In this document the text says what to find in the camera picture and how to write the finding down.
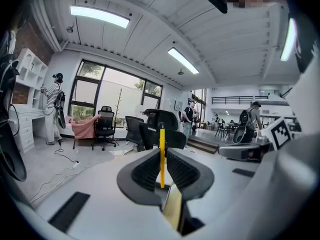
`fluorescent light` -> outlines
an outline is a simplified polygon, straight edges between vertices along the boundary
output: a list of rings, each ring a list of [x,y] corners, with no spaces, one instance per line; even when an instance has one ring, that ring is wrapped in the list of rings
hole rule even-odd
[[[182,63],[193,74],[199,73],[199,71],[175,48],[171,48],[168,51],[168,54],[170,54],[172,57],[174,57],[176,60],[178,60],[180,63]]]
[[[72,15],[84,16],[110,22],[123,28],[126,28],[130,21],[129,19],[120,15],[95,8],[72,5],[70,6],[70,11]]]
[[[288,32],[286,34],[285,45],[280,60],[287,62],[292,54],[297,39],[297,26],[293,18],[289,20]]]

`floor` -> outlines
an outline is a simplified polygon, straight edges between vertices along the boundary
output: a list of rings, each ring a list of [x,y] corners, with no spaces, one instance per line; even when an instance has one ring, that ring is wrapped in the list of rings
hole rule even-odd
[[[216,133],[216,130],[197,129],[196,132],[191,132],[191,135],[201,138],[207,142],[218,144],[219,146],[227,146],[233,144],[233,134],[230,135],[230,138],[224,139],[221,138],[220,135],[216,136]]]
[[[34,138],[35,147],[22,155],[27,171],[27,179],[25,182],[17,181],[18,186],[34,208],[37,208],[41,201],[49,195],[47,192],[56,188],[58,184],[62,186],[75,175],[96,164],[122,158],[125,152],[134,147],[130,142],[126,144],[126,141],[118,141],[119,146],[114,147],[112,144],[107,144],[105,151],[102,151],[102,143],[97,143],[92,151],[91,143],[91,140],[77,140],[75,149],[73,149],[74,140],[70,138],[63,139],[61,145],[63,152],[61,154],[73,161],[79,161],[79,164],[73,168],[76,165],[75,162],[58,155],[58,152],[58,154],[55,154],[55,151],[59,149],[58,143],[50,146],[46,145],[45,138]],[[208,154],[193,147],[189,147],[187,150],[193,154]]]

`white desk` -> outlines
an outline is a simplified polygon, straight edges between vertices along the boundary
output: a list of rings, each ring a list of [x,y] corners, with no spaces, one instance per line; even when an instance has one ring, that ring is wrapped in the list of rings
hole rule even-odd
[[[35,146],[32,120],[44,118],[45,114],[41,109],[16,107],[10,108],[10,126],[13,134],[18,130],[18,120],[20,124],[19,133],[14,137],[20,153],[24,154]]]

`pink blanket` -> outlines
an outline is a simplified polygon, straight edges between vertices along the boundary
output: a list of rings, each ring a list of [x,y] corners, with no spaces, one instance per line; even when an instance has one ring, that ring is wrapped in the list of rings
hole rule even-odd
[[[101,115],[97,114],[91,119],[86,121],[79,121],[78,123],[75,123],[74,121],[72,121],[71,128],[72,128],[72,131],[74,132],[74,138],[76,140],[93,138],[95,136],[94,123],[100,117]]]

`black cap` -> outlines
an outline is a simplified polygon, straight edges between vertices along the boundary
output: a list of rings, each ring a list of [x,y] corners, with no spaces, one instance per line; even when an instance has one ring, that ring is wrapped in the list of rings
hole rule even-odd
[[[261,108],[261,105],[259,102],[255,101],[254,103],[252,103],[252,106],[258,106],[259,108]]]
[[[54,74],[53,76],[52,76],[53,78],[64,78],[64,75],[63,74],[61,74],[61,73],[58,73],[58,74]]]

